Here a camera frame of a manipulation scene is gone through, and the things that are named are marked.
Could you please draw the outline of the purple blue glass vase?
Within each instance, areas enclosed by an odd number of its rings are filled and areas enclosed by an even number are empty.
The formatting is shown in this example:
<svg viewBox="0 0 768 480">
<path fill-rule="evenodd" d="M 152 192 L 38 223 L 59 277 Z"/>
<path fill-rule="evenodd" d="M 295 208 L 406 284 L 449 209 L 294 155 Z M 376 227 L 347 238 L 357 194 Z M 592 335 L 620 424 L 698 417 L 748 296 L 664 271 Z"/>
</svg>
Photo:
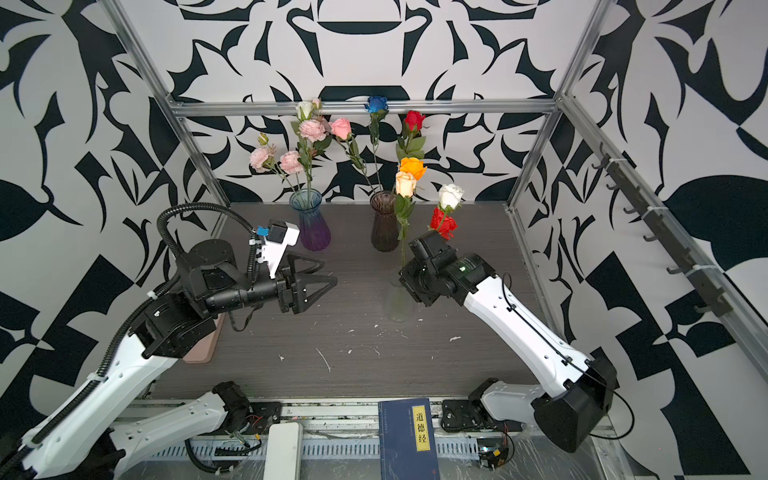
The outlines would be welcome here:
<svg viewBox="0 0 768 480">
<path fill-rule="evenodd" d="M 290 205 L 299 215 L 299 239 L 310 251 L 326 249 L 332 239 L 330 229 L 320 211 L 321 204 L 322 196 L 315 189 L 301 189 L 290 197 Z"/>
</svg>

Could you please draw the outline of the clear glass vase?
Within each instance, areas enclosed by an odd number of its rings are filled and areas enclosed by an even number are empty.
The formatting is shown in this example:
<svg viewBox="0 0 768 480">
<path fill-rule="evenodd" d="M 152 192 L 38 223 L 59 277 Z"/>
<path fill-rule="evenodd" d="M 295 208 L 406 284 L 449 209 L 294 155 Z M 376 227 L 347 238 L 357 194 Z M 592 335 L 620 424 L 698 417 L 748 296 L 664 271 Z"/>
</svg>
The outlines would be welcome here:
<svg viewBox="0 0 768 480">
<path fill-rule="evenodd" d="M 386 317 L 396 323 L 409 321 L 414 315 L 416 303 L 400 282 L 400 272 L 394 269 L 387 276 L 384 311 Z"/>
</svg>

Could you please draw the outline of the dark maroon glass vase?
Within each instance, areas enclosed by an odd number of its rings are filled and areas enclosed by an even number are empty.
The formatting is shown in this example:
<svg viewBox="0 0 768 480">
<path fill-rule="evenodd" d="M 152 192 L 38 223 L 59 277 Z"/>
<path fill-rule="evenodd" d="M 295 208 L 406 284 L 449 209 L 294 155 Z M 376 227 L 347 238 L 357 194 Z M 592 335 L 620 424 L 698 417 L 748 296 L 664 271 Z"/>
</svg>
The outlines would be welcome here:
<svg viewBox="0 0 768 480">
<path fill-rule="evenodd" d="M 371 243 L 380 252 L 395 250 L 400 242 L 399 224 L 395 215 L 396 196 L 389 191 L 379 191 L 370 199 L 374 211 Z"/>
</svg>

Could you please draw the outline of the cream rose flower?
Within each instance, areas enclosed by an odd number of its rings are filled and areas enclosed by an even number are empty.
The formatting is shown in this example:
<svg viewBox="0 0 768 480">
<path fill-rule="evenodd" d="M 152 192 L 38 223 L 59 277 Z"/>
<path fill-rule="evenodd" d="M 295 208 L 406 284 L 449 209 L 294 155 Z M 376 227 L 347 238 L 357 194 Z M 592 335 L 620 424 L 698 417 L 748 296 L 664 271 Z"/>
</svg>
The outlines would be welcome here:
<svg viewBox="0 0 768 480">
<path fill-rule="evenodd" d="M 401 266 L 404 267 L 406 260 L 407 234 L 410 226 L 410 216 L 414 210 L 414 190 L 417 185 L 417 179 L 409 172 L 400 171 L 395 176 L 395 216 L 398 222 L 398 240 L 400 244 Z"/>
</svg>

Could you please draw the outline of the twin pink peony stem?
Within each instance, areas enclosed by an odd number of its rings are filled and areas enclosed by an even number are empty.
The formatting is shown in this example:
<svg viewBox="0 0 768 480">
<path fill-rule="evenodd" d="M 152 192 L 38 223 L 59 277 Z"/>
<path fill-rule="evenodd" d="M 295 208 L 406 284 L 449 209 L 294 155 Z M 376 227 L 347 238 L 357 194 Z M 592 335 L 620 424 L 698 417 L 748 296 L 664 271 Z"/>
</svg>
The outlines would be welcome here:
<svg viewBox="0 0 768 480">
<path fill-rule="evenodd" d="M 299 175 L 304 172 L 299 152 L 290 150 L 278 156 L 277 148 L 265 133 L 258 135 L 257 142 L 257 147 L 250 153 L 249 166 L 256 173 L 278 175 L 292 192 L 297 192 L 301 187 Z"/>
</svg>

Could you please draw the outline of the orange rose stem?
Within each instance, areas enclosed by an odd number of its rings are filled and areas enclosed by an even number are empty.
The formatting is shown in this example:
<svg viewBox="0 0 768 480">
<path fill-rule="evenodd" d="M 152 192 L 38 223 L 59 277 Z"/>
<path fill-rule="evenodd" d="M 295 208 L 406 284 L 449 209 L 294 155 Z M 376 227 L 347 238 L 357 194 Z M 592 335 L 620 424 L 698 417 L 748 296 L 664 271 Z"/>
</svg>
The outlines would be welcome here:
<svg viewBox="0 0 768 480">
<path fill-rule="evenodd" d="M 399 171 L 412 175 L 416 180 L 420 180 L 426 173 L 427 167 L 421 159 L 406 157 L 400 161 Z"/>
</svg>

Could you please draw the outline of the red rose stem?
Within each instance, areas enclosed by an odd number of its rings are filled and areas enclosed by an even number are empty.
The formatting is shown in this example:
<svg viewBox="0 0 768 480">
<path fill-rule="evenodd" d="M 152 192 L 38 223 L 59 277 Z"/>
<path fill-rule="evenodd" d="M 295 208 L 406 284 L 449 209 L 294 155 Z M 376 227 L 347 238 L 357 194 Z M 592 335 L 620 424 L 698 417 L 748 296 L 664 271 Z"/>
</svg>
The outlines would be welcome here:
<svg viewBox="0 0 768 480">
<path fill-rule="evenodd" d="M 425 119 L 425 115 L 415 110 L 410 110 L 406 114 L 402 122 L 401 133 L 396 140 L 395 151 L 399 160 L 405 158 L 423 158 L 423 148 L 426 140 L 422 135 L 422 129 Z"/>
</svg>

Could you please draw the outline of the pink rose stem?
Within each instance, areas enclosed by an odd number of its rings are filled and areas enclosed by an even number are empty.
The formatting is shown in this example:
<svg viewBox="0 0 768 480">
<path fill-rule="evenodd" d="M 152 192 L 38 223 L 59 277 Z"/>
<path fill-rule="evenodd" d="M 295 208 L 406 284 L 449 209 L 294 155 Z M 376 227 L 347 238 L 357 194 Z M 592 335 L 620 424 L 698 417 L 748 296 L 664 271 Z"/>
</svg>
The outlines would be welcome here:
<svg viewBox="0 0 768 480">
<path fill-rule="evenodd" d="M 361 155 L 351 122 L 346 118 L 338 118 L 330 123 L 330 128 L 334 141 L 341 146 L 354 168 L 364 177 L 369 188 L 368 197 L 372 197 L 375 189 L 369 179 L 367 165 Z"/>
</svg>

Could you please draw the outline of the white rose stem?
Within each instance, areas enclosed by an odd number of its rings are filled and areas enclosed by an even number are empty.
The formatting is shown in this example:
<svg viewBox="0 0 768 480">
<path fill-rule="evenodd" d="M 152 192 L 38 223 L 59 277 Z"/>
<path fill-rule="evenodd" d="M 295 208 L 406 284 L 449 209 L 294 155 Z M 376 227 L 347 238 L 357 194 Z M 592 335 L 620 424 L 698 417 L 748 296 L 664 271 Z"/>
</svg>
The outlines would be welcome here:
<svg viewBox="0 0 768 480">
<path fill-rule="evenodd" d="M 296 105 L 296 114 L 300 122 L 313 119 L 322 111 L 322 102 L 315 98 L 309 101 L 300 101 Z"/>
<path fill-rule="evenodd" d="M 448 215 L 460 206 L 465 190 L 456 184 L 442 185 L 438 191 L 437 210 Z"/>
</svg>

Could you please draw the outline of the blue rose stem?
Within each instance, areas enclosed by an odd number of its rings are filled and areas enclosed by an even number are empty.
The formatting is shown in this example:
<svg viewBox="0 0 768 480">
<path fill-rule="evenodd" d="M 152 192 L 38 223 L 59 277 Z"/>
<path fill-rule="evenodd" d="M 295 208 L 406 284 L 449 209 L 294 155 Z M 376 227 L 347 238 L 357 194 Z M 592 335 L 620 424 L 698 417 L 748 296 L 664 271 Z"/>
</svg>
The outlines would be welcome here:
<svg viewBox="0 0 768 480">
<path fill-rule="evenodd" d="M 388 99 L 384 96 L 369 96 L 365 102 L 365 110 L 369 115 L 369 138 L 374 165 L 376 168 L 376 178 L 379 186 L 383 187 L 380 179 L 380 169 L 378 166 L 378 148 L 380 145 L 380 123 L 388 114 Z"/>
</svg>

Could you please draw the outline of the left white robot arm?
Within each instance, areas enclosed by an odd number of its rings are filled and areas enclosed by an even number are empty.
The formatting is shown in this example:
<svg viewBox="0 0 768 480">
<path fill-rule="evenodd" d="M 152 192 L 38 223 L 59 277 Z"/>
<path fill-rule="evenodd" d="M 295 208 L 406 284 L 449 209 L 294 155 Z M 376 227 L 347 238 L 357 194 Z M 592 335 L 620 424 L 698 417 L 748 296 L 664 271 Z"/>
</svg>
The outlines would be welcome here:
<svg viewBox="0 0 768 480">
<path fill-rule="evenodd" d="M 227 241 L 183 248 L 170 233 L 169 220 L 204 210 L 229 214 L 224 206 L 194 202 L 159 215 L 157 230 L 175 259 L 175 275 L 129 315 L 86 382 L 22 437 L 2 463 L 3 478 L 111 479 L 178 442 L 216 431 L 235 436 L 247 426 L 251 404 L 234 382 L 152 418 L 117 424 L 141 392 L 216 330 L 220 315 L 258 310 L 270 301 L 282 312 L 299 314 L 337 284 L 323 273 L 320 260 L 306 258 L 304 268 L 297 268 L 291 249 L 300 231 L 289 222 L 248 228 L 244 269 Z"/>
</svg>

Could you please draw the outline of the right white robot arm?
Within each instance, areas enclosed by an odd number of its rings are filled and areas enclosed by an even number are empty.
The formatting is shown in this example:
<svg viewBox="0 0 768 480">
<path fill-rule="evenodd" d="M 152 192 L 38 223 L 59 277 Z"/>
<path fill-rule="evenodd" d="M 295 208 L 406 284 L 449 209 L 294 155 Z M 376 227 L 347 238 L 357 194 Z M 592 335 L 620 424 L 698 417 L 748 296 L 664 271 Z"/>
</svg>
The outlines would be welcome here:
<svg viewBox="0 0 768 480">
<path fill-rule="evenodd" d="M 429 307 L 446 297 L 489 326 L 535 376 L 533 386 L 492 380 L 478 389 L 480 407 L 497 422 L 536 426 L 569 453 L 594 436 L 612 409 L 617 370 L 605 357 L 592 358 L 568 344 L 511 291 L 505 276 L 475 253 L 459 255 L 437 232 L 408 244 L 413 256 L 399 281 Z"/>
</svg>

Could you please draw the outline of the pink object at table edge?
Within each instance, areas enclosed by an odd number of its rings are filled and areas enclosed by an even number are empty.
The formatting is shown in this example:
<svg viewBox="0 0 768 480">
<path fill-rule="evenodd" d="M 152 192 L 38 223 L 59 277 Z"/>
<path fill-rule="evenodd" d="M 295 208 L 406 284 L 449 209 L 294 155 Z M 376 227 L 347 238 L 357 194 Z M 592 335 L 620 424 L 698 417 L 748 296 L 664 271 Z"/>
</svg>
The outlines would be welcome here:
<svg viewBox="0 0 768 480">
<path fill-rule="evenodd" d="M 205 364 L 211 361 L 221 334 L 225 315 L 220 314 L 215 320 L 215 330 L 201 339 L 184 357 L 187 364 Z"/>
</svg>

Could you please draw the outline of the white power adapter box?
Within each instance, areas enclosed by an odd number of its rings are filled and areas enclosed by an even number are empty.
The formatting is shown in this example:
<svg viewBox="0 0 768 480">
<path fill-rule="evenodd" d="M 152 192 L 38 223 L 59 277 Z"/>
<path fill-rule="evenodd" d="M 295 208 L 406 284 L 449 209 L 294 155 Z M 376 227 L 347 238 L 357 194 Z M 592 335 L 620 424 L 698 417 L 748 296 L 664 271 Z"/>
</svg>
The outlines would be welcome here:
<svg viewBox="0 0 768 480">
<path fill-rule="evenodd" d="M 298 480 L 304 429 L 300 423 L 273 424 L 267 436 L 263 480 Z"/>
</svg>

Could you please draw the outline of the blue book yellow label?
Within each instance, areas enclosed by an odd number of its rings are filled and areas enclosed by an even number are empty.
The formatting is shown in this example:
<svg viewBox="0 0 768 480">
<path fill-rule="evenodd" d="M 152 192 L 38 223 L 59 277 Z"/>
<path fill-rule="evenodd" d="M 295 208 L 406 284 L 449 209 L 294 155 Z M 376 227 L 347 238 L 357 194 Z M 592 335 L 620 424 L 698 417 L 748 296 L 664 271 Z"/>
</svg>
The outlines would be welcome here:
<svg viewBox="0 0 768 480">
<path fill-rule="evenodd" d="M 378 403 L 382 479 L 439 479 L 437 444 L 428 398 Z"/>
</svg>

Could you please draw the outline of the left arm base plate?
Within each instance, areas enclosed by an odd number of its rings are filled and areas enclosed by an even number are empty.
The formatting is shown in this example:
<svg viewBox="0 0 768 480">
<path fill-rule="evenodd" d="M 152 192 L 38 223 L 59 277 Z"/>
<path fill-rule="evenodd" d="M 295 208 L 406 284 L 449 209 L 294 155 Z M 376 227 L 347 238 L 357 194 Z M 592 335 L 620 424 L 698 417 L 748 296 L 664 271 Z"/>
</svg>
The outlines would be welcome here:
<svg viewBox="0 0 768 480">
<path fill-rule="evenodd" d="M 251 402 L 245 423 L 239 432 L 246 435 L 266 435 L 272 425 L 281 422 L 282 409 L 283 403 L 279 401 Z"/>
</svg>

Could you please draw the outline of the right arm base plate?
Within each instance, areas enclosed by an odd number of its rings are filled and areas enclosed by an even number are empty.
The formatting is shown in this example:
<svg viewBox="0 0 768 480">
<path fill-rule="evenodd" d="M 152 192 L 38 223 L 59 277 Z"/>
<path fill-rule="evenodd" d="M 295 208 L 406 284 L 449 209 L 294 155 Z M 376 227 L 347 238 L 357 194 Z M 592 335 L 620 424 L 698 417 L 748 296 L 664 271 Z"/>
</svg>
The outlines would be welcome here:
<svg viewBox="0 0 768 480">
<path fill-rule="evenodd" d="M 479 401 L 443 400 L 441 403 L 441 428 L 449 433 L 463 431 L 495 430 L 497 422 L 492 419 Z"/>
</svg>

